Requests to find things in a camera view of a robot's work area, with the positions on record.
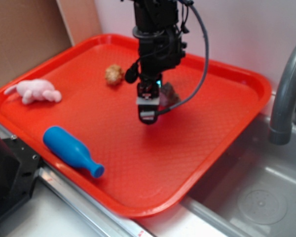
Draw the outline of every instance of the tray rim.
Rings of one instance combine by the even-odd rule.
[[[117,35],[117,34],[104,34],[104,35],[91,37],[77,44],[76,46],[73,46],[63,51],[62,53],[56,55],[55,57],[52,57],[46,62],[34,67],[33,69],[29,70],[27,73],[17,77],[13,81],[4,85],[3,87],[0,88],[0,95],[3,94],[6,88],[8,88],[13,84],[18,83],[21,80],[39,78],[39,75],[44,75],[47,72],[50,72],[53,69],[57,68],[58,66],[68,62],[69,60],[71,60],[69,56],[75,57],[96,45],[115,44],[117,40],[123,40],[123,42],[125,43],[123,44],[123,46],[127,48],[135,49],[135,50],[137,50],[138,48],[137,40],[129,37]],[[192,54],[188,54],[188,53],[186,54],[186,58],[182,60],[183,65],[189,65],[190,67],[195,67],[197,69],[199,69],[199,62],[201,63],[204,62],[204,58],[195,56]],[[266,103],[268,102],[271,96],[271,85],[264,76],[258,73],[255,73],[246,69],[242,69],[236,66],[228,65],[225,63],[221,63],[215,60],[210,60],[209,73],[218,75],[217,73],[213,73],[214,71],[217,72],[218,71],[217,69],[219,69],[219,72],[220,72],[219,76],[224,77],[224,75],[220,75],[223,73],[232,74],[234,78],[231,80],[238,83],[244,83],[244,81],[241,80],[241,78],[239,77],[241,75],[246,75],[248,78],[253,78],[254,79],[253,81],[245,81],[245,82],[249,87],[255,90],[259,98],[255,106],[251,108],[249,113],[247,113],[246,116],[243,117],[243,119],[237,124],[236,126],[237,129],[233,128],[230,131],[230,133],[226,137],[224,137],[224,139],[221,142],[221,144],[225,144],[225,143],[231,144],[238,137],[238,135],[240,135],[240,133],[249,125],[249,123],[255,118],[255,116],[258,115],[260,110],[266,105]],[[6,127],[8,130],[10,130],[12,133],[17,134],[29,146],[31,146],[34,150],[36,150],[42,157],[50,156],[50,153],[46,149],[40,149],[41,143],[31,140],[30,136],[27,133],[19,129],[16,125],[10,122],[8,118],[6,118],[1,114],[0,114],[0,123],[4,127]],[[178,203],[183,198],[183,196],[188,192],[188,190],[192,187],[192,185],[204,175],[206,170],[213,163],[215,163],[215,161],[225,151],[226,148],[223,148],[221,144],[212,153],[210,153],[209,156],[206,157],[206,159],[195,169],[195,171],[192,173],[188,181],[181,184],[177,192],[175,192],[169,199],[167,199],[166,202],[163,202],[160,205],[156,205],[150,208],[133,208],[132,207],[130,209],[129,207],[124,206],[123,204],[117,202],[113,197],[107,195],[104,191],[100,190],[97,187],[94,187],[94,184],[87,183],[86,182],[87,180],[83,181],[84,177],[79,173],[76,172],[76,176],[79,177],[79,179],[73,180],[72,178],[68,177],[68,174],[62,172],[61,169],[55,167],[52,163],[49,163],[48,161],[47,163],[53,168],[55,168],[56,170],[58,170],[60,173],[65,175],[67,178],[69,178],[72,182],[80,186],[86,192],[88,192],[87,187],[92,185],[93,192],[92,193],[88,192],[88,193],[94,199],[102,203],[104,206],[108,207],[110,210],[116,212],[119,215],[127,216],[130,218],[139,218],[139,217],[147,217],[147,216],[157,214]],[[98,198],[99,195],[105,196],[105,198],[99,199]]]

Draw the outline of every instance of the small brown object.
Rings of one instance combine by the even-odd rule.
[[[108,85],[118,85],[124,80],[124,71],[117,64],[110,65],[105,70],[105,79]]]

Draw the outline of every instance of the black metal bracket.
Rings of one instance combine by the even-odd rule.
[[[0,200],[0,221],[32,197],[41,163],[40,155],[16,136],[2,141],[19,161],[19,167],[8,195]]]

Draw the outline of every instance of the red tray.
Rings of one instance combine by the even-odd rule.
[[[267,103],[271,87],[259,74],[211,61],[199,93],[145,125],[137,115],[136,83],[106,85],[105,69],[124,70],[138,58],[138,43],[102,35],[66,50],[0,89],[0,123],[104,206],[123,216],[144,217],[176,204]],[[187,55],[164,73],[182,99],[202,76],[204,59]],[[24,79],[44,78],[62,92],[56,104],[23,105],[3,91]],[[95,179],[53,155],[45,130],[62,126],[104,165]]]

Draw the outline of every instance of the blue bottle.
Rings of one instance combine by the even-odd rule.
[[[44,144],[60,159],[75,168],[86,168],[95,178],[104,173],[104,167],[91,159],[88,148],[61,127],[47,129],[43,136]]]

